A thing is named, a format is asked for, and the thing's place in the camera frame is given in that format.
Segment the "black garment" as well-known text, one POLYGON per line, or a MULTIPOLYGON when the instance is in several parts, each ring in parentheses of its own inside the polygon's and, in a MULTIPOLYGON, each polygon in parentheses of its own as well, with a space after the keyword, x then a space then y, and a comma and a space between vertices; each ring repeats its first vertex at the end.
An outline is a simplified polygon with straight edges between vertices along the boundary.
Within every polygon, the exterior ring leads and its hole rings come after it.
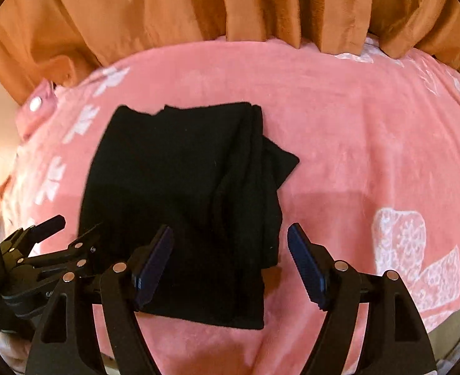
POLYGON ((130 253, 170 227, 175 244, 143 311, 260 330, 262 271, 278 262, 277 192, 298 164, 265 137, 257 105, 121 106, 93 158, 79 229, 101 225, 130 253))

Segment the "pink hot water bag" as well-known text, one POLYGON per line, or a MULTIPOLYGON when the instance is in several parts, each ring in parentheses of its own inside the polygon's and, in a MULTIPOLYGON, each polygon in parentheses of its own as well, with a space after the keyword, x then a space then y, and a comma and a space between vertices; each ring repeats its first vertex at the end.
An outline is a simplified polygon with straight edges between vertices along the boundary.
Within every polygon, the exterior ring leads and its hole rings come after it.
POLYGON ((58 99, 52 81, 43 80, 29 95, 15 116, 15 125, 22 141, 27 141, 52 116, 58 99))

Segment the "pink fleece blanket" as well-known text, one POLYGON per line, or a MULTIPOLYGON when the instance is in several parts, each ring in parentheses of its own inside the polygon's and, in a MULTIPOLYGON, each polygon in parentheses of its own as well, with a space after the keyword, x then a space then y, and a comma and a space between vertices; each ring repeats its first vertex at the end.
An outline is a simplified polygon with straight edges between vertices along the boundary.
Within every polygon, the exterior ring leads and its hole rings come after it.
POLYGON ((283 222, 368 273, 397 271, 427 330, 460 309, 460 74, 419 50, 368 40, 361 56, 307 44, 198 42, 144 51, 54 88, 52 116, 17 151, 1 192, 6 234, 56 214, 75 239, 99 141, 119 105, 156 113, 251 102, 265 134, 299 157, 283 222))

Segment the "orange curtain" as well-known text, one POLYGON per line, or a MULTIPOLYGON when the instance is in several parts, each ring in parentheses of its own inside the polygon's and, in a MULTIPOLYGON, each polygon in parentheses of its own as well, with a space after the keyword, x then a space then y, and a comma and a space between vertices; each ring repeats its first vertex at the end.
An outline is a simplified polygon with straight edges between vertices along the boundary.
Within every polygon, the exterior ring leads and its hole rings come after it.
POLYGON ((458 0, 5 0, 0 82, 22 103, 43 80, 75 86, 150 48, 275 37, 359 53, 367 34, 392 58, 415 47, 460 72, 458 0))

